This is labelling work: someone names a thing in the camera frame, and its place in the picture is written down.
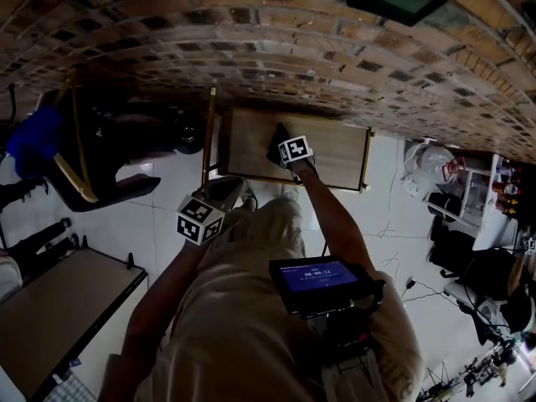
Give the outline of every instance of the floor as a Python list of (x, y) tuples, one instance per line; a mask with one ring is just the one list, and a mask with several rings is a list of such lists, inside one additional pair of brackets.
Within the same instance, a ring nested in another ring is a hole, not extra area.
[[(439, 268), (426, 261), (433, 216), (399, 183), (404, 173), (403, 151), (404, 142), (400, 140), (373, 138), (366, 175), (371, 190), (363, 194), (335, 194), (358, 222), (374, 265), (395, 279), (400, 294), (410, 277), (441, 291), (446, 281)], [(91, 247), (119, 259), (126, 259), (132, 252), (136, 264), (147, 270), (153, 282), (183, 245), (183, 237), (175, 230), (175, 210), (183, 196), (199, 186), (201, 160), (201, 152), (190, 156), (177, 154), (143, 168), (125, 167), (118, 173), (118, 179), (145, 172), (162, 181), (150, 195), (84, 214), (73, 214), (54, 191), (45, 196), (43, 189), (38, 188), (25, 203), (10, 204), (0, 214), (7, 242), (13, 245), (63, 217), (71, 217), (72, 230), (80, 238), (87, 235)], [(0, 166), (0, 183), (17, 180), (13, 160), (7, 157)], [(252, 182), (252, 187), (260, 205), (278, 190), (277, 185), (270, 183)], [(303, 188), (299, 188), (299, 203), (307, 255), (320, 255), (324, 239)], [(426, 366), (440, 371), (444, 361), (447, 370), (455, 373), (482, 348), (471, 319), (457, 307), (440, 296), (413, 299), (430, 293), (428, 288), (416, 285), (405, 293), (405, 307), (415, 326)]]

